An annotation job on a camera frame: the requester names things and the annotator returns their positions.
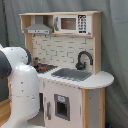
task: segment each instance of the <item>floor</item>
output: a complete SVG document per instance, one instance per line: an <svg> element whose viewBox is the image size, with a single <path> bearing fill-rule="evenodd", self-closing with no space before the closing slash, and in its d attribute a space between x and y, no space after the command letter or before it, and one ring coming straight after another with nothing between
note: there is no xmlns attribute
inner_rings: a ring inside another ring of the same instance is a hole
<svg viewBox="0 0 128 128"><path fill-rule="evenodd" d="M10 102L9 100L5 100L0 103L0 127L8 120L11 114ZM44 116L43 111L40 111L36 117L28 121L27 128L43 128L44 126Z"/></svg>
<svg viewBox="0 0 128 128"><path fill-rule="evenodd" d="M3 125L9 118L11 114L10 102L5 100L0 103L0 127Z"/></svg>

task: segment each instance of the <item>oven door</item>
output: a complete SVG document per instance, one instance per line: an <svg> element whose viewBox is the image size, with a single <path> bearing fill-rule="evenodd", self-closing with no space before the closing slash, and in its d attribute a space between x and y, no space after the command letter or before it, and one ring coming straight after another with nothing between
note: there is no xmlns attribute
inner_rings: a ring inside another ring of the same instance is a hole
<svg viewBox="0 0 128 128"><path fill-rule="evenodd" d="M79 33L78 15L55 15L55 33Z"/></svg>
<svg viewBox="0 0 128 128"><path fill-rule="evenodd" d="M46 128L83 128L81 89L45 81Z"/></svg>

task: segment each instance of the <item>microwave window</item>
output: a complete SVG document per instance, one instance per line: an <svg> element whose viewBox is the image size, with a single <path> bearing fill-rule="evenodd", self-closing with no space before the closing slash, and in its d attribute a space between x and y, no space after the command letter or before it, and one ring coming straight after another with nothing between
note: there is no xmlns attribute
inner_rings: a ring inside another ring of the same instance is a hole
<svg viewBox="0 0 128 128"><path fill-rule="evenodd" d="M76 18L61 18L61 29L76 30Z"/></svg>

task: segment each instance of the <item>oven handle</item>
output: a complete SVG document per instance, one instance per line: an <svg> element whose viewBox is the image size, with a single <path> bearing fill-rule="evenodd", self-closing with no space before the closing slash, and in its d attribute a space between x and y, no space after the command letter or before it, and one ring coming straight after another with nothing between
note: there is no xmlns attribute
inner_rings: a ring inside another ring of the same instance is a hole
<svg viewBox="0 0 128 128"><path fill-rule="evenodd" d="M51 115L50 115L50 102L47 103L47 117L48 117L48 120L51 120Z"/></svg>
<svg viewBox="0 0 128 128"><path fill-rule="evenodd" d="M58 17L56 17L54 20L54 27L56 31L59 31L59 28L57 27L57 22L58 22Z"/></svg>

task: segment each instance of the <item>faucet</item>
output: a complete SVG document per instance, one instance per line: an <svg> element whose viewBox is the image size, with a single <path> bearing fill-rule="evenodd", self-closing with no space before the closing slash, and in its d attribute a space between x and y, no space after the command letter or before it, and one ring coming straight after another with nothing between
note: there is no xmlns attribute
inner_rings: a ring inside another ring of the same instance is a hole
<svg viewBox="0 0 128 128"><path fill-rule="evenodd" d="M81 56L82 56L83 54L86 54L86 55L89 57L89 59L90 59L90 65L93 65L92 56L91 56L88 52L82 51L82 52L80 52L79 55L78 55L78 63L76 64L77 70L83 70L83 69L86 68L86 62L85 62L84 64L82 64L82 63L80 62Z"/></svg>

